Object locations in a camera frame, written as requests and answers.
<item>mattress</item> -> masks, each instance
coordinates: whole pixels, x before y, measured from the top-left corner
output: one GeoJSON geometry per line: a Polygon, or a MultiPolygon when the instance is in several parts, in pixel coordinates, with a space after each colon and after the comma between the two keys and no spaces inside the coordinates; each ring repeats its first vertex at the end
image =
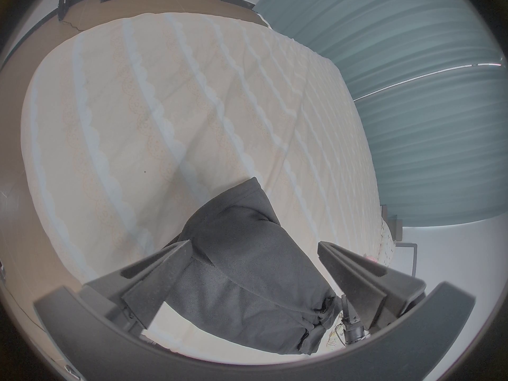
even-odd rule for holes
{"type": "MultiPolygon", "coordinates": [[[[339,70],[257,24],[143,14],[80,33],[37,68],[21,148],[42,226],[81,283],[160,250],[254,176],[336,292],[319,241],[381,252],[372,158],[339,70]]],[[[192,337],[183,321],[169,333],[192,337]]]]}

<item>floor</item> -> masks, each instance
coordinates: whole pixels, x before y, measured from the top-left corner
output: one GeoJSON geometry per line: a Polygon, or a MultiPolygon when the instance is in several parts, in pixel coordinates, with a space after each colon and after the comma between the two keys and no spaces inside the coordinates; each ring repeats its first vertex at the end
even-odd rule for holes
{"type": "Polygon", "coordinates": [[[80,283],[60,262],[29,193],[20,147],[21,109],[26,89],[42,59],[80,31],[142,13],[191,12],[238,18],[265,25],[251,10],[219,0],[83,0],[64,21],[51,18],[14,52],[0,72],[0,260],[6,272],[0,296],[30,340],[57,365],[65,360],[41,328],[33,302],[61,285],[80,283]]]}

